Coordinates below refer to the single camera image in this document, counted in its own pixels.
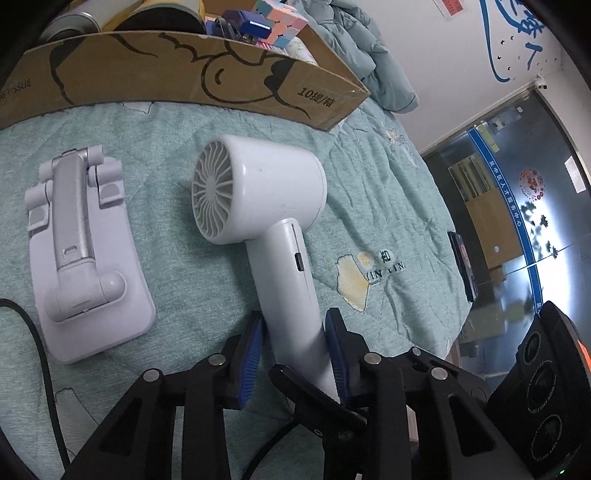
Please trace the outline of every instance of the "pastel puzzle cube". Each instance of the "pastel puzzle cube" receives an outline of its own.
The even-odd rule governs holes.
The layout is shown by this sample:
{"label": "pastel puzzle cube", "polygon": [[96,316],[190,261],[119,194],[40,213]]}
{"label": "pastel puzzle cube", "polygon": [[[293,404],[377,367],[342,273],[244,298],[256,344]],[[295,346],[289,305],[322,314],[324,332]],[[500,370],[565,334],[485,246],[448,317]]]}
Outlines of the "pastel puzzle cube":
{"label": "pastel puzzle cube", "polygon": [[279,48],[285,48],[308,24],[306,18],[297,9],[277,0],[258,0],[253,11],[272,23],[271,35],[261,41]]}

